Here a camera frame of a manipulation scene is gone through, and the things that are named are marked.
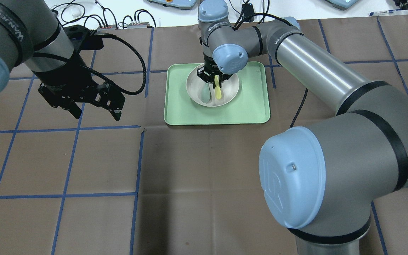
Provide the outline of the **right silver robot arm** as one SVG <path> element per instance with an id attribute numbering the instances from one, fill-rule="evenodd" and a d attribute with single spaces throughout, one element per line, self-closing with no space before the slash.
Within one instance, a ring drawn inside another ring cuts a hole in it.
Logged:
<path id="1" fill-rule="evenodd" d="M 359 255 L 372 201 L 408 185 L 408 96 L 319 47 L 292 17 L 240 29 L 225 1 L 203 0 L 198 25 L 205 82 L 218 89 L 249 58 L 268 54 L 316 99 L 309 113 L 327 110 L 266 140 L 260 182 L 298 254 Z"/>

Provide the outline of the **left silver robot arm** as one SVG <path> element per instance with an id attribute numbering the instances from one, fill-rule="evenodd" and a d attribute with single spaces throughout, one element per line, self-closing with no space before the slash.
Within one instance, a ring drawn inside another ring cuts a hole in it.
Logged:
<path id="1" fill-rule="evenodd" d="M 42 0 L 0 0 L 0 92 L 10 71 L 25 64 L 41 81 L 38 92 L 52 108 L 62 108 L 80 118 L 78 103 L 89 103 L 121 117 L 125 97 L 110 79 L 103 84 L 92 79 L 81 50 L 100 50 L 103 38 L 81 25 L 63 28 Z"/>

